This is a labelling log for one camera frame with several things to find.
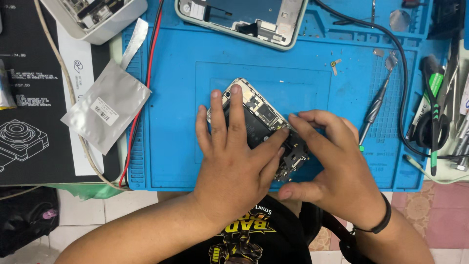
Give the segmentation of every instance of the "red wire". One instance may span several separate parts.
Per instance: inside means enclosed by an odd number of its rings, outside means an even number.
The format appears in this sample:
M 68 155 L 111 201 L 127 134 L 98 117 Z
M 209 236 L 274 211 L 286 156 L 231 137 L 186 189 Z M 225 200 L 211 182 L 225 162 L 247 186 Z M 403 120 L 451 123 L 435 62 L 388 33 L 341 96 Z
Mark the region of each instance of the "red wire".
M 153 63 L 153 53 L 154 53 L 154 50 L 155 50 L 155 44 L 156 44 L 156 40 L 158 39 L 158 33 L 159 33 L 159 26 L 161 25 L 161 13 L 159 14 L 159 17 L 158 17 L 158 22 L 156 24 L 156 31 L 155 31 L 155 36 L 153 37 L 153 43 L 151 45 L 151 48 L 150 48 L 150 54 L 149 54 L 149 63 L 148 63 L 148 70 L 147 70 L 147 76 L 148 76 L 148 81 L 146 83 L 146 86 L 148 88 L 150 88 L 150 78 L 151 78 L 151 65 Z M 130 136 L 129 136 L 129 150 L 127 151 L 127 162 L 125 163 L 125 167 L 124 167 L 124 171 L 122 172 L 122 175 L 121 175 L 121 178 L 119 179 L 119 187 L 122 187 L 122 180 L 124 179 L 124 176 L 125 176 L 125 172 L 127 171 L 127 168 L 129 167 L 129 162 L 130 162 L 130 151 L 132 150 L 132 136 L 134 134 L 134 130 L 136 129 L 135 128 L 135 124 L 137 123 L 137 119 L 138 117 L 140 116 L 140 112 L 142 112 L 142 110 L 140 109 L 139 112 L 137 113 L 137 115 L 135 116 L 134 118 L 134 121 L 132 123 L 132 128 L 130 129 Z

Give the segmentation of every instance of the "black bag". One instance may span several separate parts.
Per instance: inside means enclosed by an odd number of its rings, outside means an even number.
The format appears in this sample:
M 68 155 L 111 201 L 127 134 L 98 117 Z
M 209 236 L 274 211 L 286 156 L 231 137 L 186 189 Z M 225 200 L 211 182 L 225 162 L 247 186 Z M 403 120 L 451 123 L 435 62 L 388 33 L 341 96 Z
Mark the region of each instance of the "black bag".
M 31 187 L 0 187 L 0 197 Z M 30 242 L 48 235 L 59 225 L 55 188 L 39 187 L 0 201 L 0 257 L 13 254 Z

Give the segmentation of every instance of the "opened smartphone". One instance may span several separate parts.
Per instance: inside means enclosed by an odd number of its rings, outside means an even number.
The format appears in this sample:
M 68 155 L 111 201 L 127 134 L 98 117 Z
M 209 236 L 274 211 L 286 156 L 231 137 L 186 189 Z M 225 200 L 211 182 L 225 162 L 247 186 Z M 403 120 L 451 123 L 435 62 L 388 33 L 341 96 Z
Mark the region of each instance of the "opened smartphone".
M 278 50 L 296 42 L 308 0 L 176 0 L 184 21 Z
M 287 127 L 290 135 L 283 142 L 285 148 L 280 165 L 275 173 L 274 180 L 279 182 L 291 181 L 290 174 L 298 170 L 305 161 L 309 160 L 308 146 L 300 138 L 296 130 L 275 108 L 243 78 L 235 79 L 222 94 L 223 112 L 227 127 L 229 126 L 231 86 L 239 85 L 242 88 L 242 102 L 244 106 L 244 119 L 248 146 L 254 149 L 266 141 L 278 129 Z M 207 110 L 207 121 L 211 121 L 211 109 Z

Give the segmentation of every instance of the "black cable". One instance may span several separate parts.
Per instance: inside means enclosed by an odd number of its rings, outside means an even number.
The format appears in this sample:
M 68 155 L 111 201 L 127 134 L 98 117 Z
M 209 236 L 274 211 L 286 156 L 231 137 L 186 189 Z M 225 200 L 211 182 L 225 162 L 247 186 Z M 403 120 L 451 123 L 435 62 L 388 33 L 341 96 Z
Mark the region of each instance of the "black cable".
M 153 23 L 153 30 L 151 32 L 151 38 L 150 38 L 150 45 L 148 46 L 149 49 L 151 49 L 151 47 L 153 46 L 153 39 L 155 38 L 155 31 L 156 31 L 156 25 L 158 23 L 158 17 L 159 15 L 161 14 L 161 10 L 163 8 L 163 2 L 165 0 L 160 0 L 159 2 L 159 6 L 158 6 L 158 11 L 156 11 L 156 17 L 155 17 L 155 22 Z M 150 56 L 147 57 L 147 70 L 148 68 L 150 67 Z M 150 77 L 149 74 L 147 74 L 146 78 L 145 78 L 145 83 L 148 83 L 148 78 Z
M 134 133 L 132 134 L 132 146 L 134 146 L 135 136 L 137 135 L 137 130 L 138 130 L 139 124 L 140 124 L 140 117 L 137 119 L 137 123 L 135 123 Z M 126 163 L 127 163 L 127 156 L 125 156 L 125 161 L 124 161 L 124 164 L 126 164 Z M 128 187 L 129 182 L 127 180 L 127 171 L 125 171 L 124 181 L 125 181 L 125 185 Z
M 156 17 L 155 17 L 155 22 L 153 23 L 153 30 L 151 31 L 151 37 L 150 37 L 150 44 L 149 44 L 149 49 L 153 46 L 153 39 L 155 38 L 155 34 L 156 34 L 156 25 L 158 23 L 158 17 L 159 15 L 161 14 L 161 10 L 162 10 L 162 7 L 163 7 L 163 2 L 165 0 L 161 0 L 159 2 L 159 6 L 158 6 L 158 10 L 156 12 Z M 150 56 L 147 57 L 147 69 L 150 67 Z M 148 78 L 150 77 L 149 74 L 147 74 L 146 78 L 145 78 L 145 83 L 148 83 Z M 134 146 L 134 142 L 135 142 L 135 135 L 137 134 L 137 130 L 138 130 L 138 125 L 140 123 L 140 116 L 138 116 L 137 118 L 137 121 L 136 121 L 136 124 L 135 124 L 135 129 L 134 129 L 134 133 L 132 134 L 132 142 L 131 142 L 131 146 Z M 129 186 L 129 182 L 127 180 L 127 171 L 125 172 L 125 175 L 124 175 L 124 181 L 125 181 L 125 185 L 128 187 Z
M 392 34 L 392 32 L 390 32 L 388 29 L 384 28 L 383 26 L 380 26 L 380 25 L 374 24 L 374 23 L 370 23 L 370 22 L 366 22 L 366 21 L 363 21 L 363 20 L 359 20 L 359 19 L 356 19 L 356 18 L 353 18 L 353 17 L 346 16 L 346 15 L 344 15 L 342 13 L 339 13 L 339 12 L 335 11 L 334 9 L 328 7 L 327 5 L 325 5 L 320 0 L 314 0 L 314 1 L 322 9 L 326 10 L 327 12 L 329 12 L 329 13 L 335 15 L 335 16 L 338 16 L 342 19 L 352 21 L 354 23 L 362 24 L 362 25 L 369 26 L 369 27 L 374 27 L 376 29 L 381 30 L 384 34 L 388 35 L 393 40 L 393 42 L 396 44 L 397 48 L 399 49 L 399 53 L 401 54 L 402 67 L 404 68 L 404 87 L 402 88 L 402 100 L 401 100 L 401 106 L 399 108 L 399 121 L 398 121 L 399 137 L 401 138 L 401 141 L 404 143 L 404 145 L 407 148 L 409 148 L 412 152 L 414 152 L 418 155 L 429 158 L 430 155 L 428 155 L 426 153 L 423 153 L 423 152 L 420 152 L 420 151 L 416 150 L 415 148 L 413 148 L 409 144 L 409 142 L 406 140 L 406 137 L 404 135 L 404 123 L 403 123 L 404 118 L 403 117 L 404 117 L 404 110 L 405 110 L 405 105 L 406 105 L 406 100 L 407 100 L 408 70 L 407 70 L 407 60 L 406 60 L 406 56 L 404 54 L 404 49 L 402 48 L 402 45 L 399 42 L 399 40 L 397 39 L 397 37 L 394 34 Z M 466 155 L 438 156 L 438 159 L 454 159 L 454 158 L 464 158 L 464 157 L 469 157 L 469 154 L 466 154 Z

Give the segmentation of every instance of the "black wristband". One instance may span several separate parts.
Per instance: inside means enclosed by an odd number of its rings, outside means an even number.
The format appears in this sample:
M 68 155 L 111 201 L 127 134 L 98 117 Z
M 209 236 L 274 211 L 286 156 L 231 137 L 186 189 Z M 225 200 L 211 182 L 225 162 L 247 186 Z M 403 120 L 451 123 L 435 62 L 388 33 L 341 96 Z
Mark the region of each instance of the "black wristband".
M 384 215 L 383 220 L 377 226 L 372 228 L 371 230 L 363 230 L 363 229 L 360 229 L 360 228 L 358 228 L 354 225 L 354 227 L 353 227 L 354 231 L 355 230 L 360 230 L 360 231 L 363 231 L 363 232 L 378 234 L 379 232 L 381 232 L 383 229 L 386 228 L 387 224 L 389 224 L 389 220 L 391 219 L 391 205 L 389 204 L 389 201 L 387 200 L 386 196 L 384 196 L 383 193 L 381 193 L 381 196 L 383 196 L 383 199 L 386 203 L 386 214 Z

